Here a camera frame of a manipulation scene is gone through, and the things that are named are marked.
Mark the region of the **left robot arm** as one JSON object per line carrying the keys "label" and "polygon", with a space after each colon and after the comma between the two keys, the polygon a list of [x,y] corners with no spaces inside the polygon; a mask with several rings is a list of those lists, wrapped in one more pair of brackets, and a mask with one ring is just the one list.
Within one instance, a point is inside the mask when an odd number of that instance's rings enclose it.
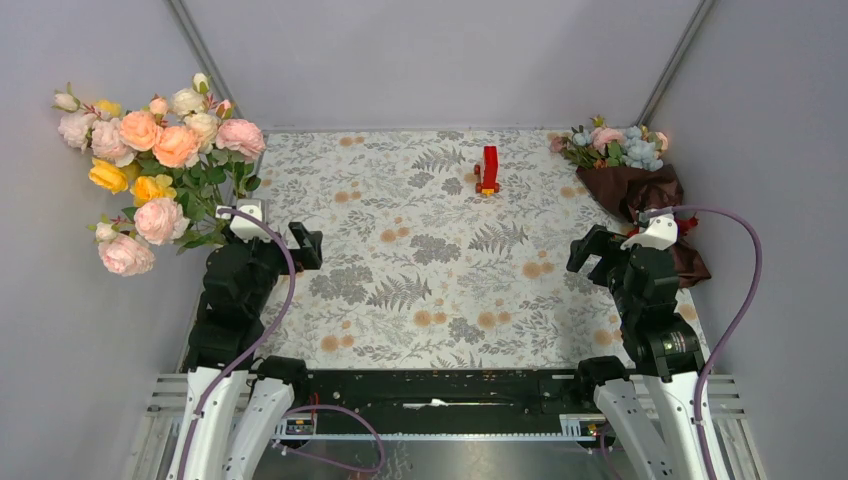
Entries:
{"label": "left robot arm", "polygon": [[288,253],[262,229],[248,230],[252,239],[232,236],[206,261],[198,318],[189,336],[187,400],[171,479],[252,478],[283,413],[309,401],[304,361],[270,357],[245,412],[235,414],[255,344],[268,330],[261,313],[272,290],[281,276],[318,270],[323,263],[322,232],[300,222],[289,225],[297,246]]}

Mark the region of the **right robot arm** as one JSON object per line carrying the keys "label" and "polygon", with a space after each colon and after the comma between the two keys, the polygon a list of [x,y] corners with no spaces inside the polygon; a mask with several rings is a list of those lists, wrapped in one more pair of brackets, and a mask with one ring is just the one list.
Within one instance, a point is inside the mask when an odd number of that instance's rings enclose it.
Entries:
{"label": "right robot arm", "polygon": [[641,479],[726,479],[707,400],[697,391],[705,370],[700,341],[676,311],[679,278],[671,254],[593,226],[570,245],[567,269],[607,288],[621,319],[623,346],[650,395],[659,424],[641,406],[635,384],[615,356],[579,363],[573,386],[583,410],[601,411]]}

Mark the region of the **red ribbon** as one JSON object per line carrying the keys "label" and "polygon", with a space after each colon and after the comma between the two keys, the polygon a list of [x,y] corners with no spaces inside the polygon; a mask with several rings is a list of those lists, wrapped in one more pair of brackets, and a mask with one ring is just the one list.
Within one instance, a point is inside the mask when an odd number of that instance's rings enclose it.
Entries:
{"label": "red ribbon", "polygon": [[[698,226],[699,219],[696,215],[688,218],[676,217],[675,222],[678,227],[678,237],[685,237],[692,229]],[[641,233],[644,229],[646,229],[646,225],[638,224],[633,230],[627,233],[627,236],[633,237],[636,234]]]}

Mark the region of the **brown paper bouquet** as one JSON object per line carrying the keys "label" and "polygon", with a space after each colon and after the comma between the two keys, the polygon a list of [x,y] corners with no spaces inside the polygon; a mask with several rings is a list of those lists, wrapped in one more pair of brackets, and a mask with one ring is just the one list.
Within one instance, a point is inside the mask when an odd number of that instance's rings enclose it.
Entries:
{"label": "brown paper bouquet", "polygon": [[684,203],[684,188],[674,167],[665,162],[669,140],[644,125],[612,127],[598,115],[549,136],[550,149],[576,167],[578,179],[600,206],[639,232],[640,212]]}

